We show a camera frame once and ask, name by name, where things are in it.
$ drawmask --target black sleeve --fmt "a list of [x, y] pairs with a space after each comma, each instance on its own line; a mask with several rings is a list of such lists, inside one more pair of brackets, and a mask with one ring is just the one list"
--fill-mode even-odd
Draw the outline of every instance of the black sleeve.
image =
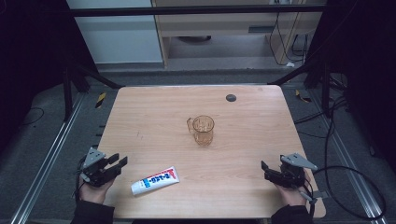
[[271, 216], [273, 224], [313, 224], [305, 206], [284, 206]]
[[112, 224], [114, 207], [79, 201], [71, 224]]

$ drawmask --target white cabinet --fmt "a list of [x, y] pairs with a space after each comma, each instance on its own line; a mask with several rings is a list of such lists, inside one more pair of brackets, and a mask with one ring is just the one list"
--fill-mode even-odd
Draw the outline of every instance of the white cabinet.
[[[151, 7], [150, 0], [67, 0], [67, 3], [70, 8]], [[76, 21], [98, 68], [163, 63], [153, 16], [81, 17]]]

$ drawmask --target small black disc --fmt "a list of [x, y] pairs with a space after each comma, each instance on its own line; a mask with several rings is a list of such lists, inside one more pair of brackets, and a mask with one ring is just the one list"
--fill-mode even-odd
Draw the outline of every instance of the small black disc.
[[228, 95], [225, 97], [225, 99], [226, 99], [228, 102], [234, 102], [234, 101], [236, 100], [236, 96], [233, 95], [233, 94], [228, 94]]

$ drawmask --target human hand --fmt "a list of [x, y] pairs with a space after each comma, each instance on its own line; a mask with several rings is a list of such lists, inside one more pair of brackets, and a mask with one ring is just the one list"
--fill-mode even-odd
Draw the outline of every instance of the human hand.
[[103, 186], [96, 188], [93, 187], [89, 184], [84, 184], [81, 186], [81, 189], [79, 190], [79, 198], [82, 201], [90, 202], [90, 203], [100, 203], [103, 204], [106, 198], [106, 194], [108, 189], [113, 185], [114, 179], [108, 181], [105, 183]]
[[[308, 187], [309, 182], [311, 181], [311, 178], [309, 175], [305, 172], [305, 185]], [[306, 192], [304, 187], [300, 187], [298, 189], [286, 189], [282, 186], [275, 185], [276, 188], [279, 190], [280, 196], [282, 197], [282, 203], [290, 206], [295, 206], [295, 205], [306, 205], [306, 198], [304, 198], [300, 191]]]

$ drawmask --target measuring cup handle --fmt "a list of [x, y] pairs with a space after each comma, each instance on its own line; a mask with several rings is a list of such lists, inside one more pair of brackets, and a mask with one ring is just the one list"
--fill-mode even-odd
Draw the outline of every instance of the measuring cup handle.
[[192, 122], [194, 121], [194, 119], [192, 119], [192, 118], [189, 118], [188, 120], [187, 120], [187, 127], [189, 128], [189, 132], [190, 133], [194, 133], [194, 128], [192, 127]]

